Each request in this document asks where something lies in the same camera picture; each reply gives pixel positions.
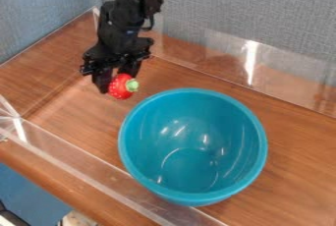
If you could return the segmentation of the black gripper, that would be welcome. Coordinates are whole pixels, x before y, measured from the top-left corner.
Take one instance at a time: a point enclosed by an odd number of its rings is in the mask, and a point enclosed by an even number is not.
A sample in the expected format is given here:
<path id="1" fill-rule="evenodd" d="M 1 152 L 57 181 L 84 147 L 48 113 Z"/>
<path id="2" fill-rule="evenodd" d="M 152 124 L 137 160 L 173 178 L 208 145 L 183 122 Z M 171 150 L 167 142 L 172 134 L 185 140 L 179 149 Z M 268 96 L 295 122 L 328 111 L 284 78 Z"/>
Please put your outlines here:
<path id="1" fill-rule="evenodd" d="M 84 52 L 80 73 L 92 75 L 92 83 L 103 94 L 108 92 L 113 68 L 135 78 L 141 61 L 149 56 L 153 39 L 139 37 L 137 33 L 137 28 L 121 30 L 112 23 L 99 24 L 99 41 Z"/>

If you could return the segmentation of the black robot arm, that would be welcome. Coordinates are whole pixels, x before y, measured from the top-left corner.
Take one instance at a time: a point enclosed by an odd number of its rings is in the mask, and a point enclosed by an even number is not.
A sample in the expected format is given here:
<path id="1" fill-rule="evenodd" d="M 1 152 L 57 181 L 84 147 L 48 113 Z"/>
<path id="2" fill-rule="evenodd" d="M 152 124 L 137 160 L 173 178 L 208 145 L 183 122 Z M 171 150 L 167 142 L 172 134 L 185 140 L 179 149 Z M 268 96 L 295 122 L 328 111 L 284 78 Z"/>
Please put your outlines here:
<path id="1" fill-rule="evenodd" d="M 100 8 L 97 42 L 84 52 L 80 66 L 83 76 L 101 93 L 108 92 L 113 69 L 137 75 L 141 61 L 151 55 L 151 37 L 139 37 L 155 25 L 153 15 L 161 11 L 163 0 L 112 0 Z"/>

